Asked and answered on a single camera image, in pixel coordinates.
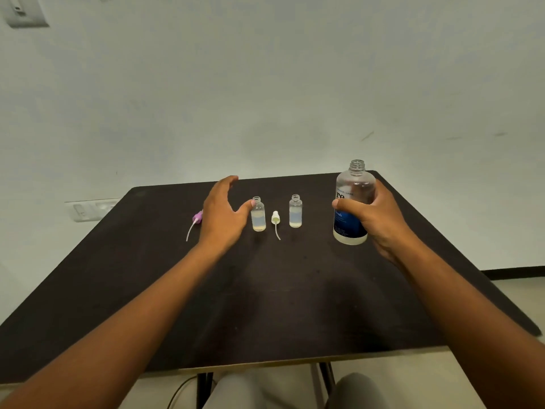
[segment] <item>white wall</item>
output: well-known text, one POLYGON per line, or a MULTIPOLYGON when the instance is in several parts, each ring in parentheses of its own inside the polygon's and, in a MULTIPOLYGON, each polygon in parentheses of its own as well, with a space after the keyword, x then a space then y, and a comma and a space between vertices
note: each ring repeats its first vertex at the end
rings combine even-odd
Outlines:
POLYGON ((478 267, 545 262, 545 0, 41 2, 0 23, 0 322, 92 228, 64 201, 353 157, 478 267))

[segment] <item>forearm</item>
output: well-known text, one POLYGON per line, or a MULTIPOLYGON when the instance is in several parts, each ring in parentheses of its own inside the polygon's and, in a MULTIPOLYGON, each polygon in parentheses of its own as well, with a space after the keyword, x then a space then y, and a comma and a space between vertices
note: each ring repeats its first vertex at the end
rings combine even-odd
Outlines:
POLYGON ((488 407, 543 407, 545 346, 416 237, 396 260, 488 407))
POLYGON ((13 392, 2 409, 117 407, 222 251, 197 245, 170 271, 13 392))

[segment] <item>black wire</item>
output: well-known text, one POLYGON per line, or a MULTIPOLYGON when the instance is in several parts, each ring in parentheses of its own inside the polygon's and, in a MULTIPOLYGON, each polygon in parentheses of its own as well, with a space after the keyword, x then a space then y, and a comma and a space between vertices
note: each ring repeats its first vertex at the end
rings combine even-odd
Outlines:
MULTIPOLYGON (((180 391, 180 389, 181 389, 182 387, 184 387, 184 385, 185 385, 188 381, 193 380, 193 379, 196 379, 196 378, 197 378, 197 376, 190 377, 189 379, 184 380, 184 381, 181 383, 181 385, 178 386, 178 389, 176 389, 176 392, 174 392, 174 394, 173 394, 172 397, 171 397, 171 401, 168 403, 167 409, 170 409, 170 405, 172 405, 172 402, 174 401, 174 398, 176 397, 176 395, 178 394, 178 392, 180 391)), ((217 385, 217 382, 216 382, 214 379, 212 379, 212 382, 213 382, 215 385, 217 385)))

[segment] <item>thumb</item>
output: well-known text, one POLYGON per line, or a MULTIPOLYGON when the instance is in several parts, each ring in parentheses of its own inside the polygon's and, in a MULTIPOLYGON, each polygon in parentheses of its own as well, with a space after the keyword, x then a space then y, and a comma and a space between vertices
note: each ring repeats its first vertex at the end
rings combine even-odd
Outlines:
POLYGON ((369 210, 369 205, 346 198, 338 198, 331 205, 339 211, 344 211, 358 217, 360 221, 365 219, 369 210))
POLYGON ((244 217, 247 217, 254 205, 255 205, 254 200, 248 199, 248 201, 246 201, 244 204, 240 206, 240 208, 238 209, 238 211, 236 211, 236 213, 241 214, 244 217))

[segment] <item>table leg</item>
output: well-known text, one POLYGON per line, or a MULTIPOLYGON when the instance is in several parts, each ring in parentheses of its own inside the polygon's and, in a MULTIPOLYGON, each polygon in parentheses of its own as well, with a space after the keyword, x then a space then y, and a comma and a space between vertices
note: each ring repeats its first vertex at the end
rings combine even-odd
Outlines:
POLYGON ((197 409, 202 409, 212 391, 214 373, 199 373, 197 375, 197 409))
POLYGON ((322 378, 324 380, 325 390, 328 392, 328 396, 333 392, 335 387, 335 378, 333 377, 333 368, 329 362, 318 363, 320 366, 320 372, 322 372, 322 378))

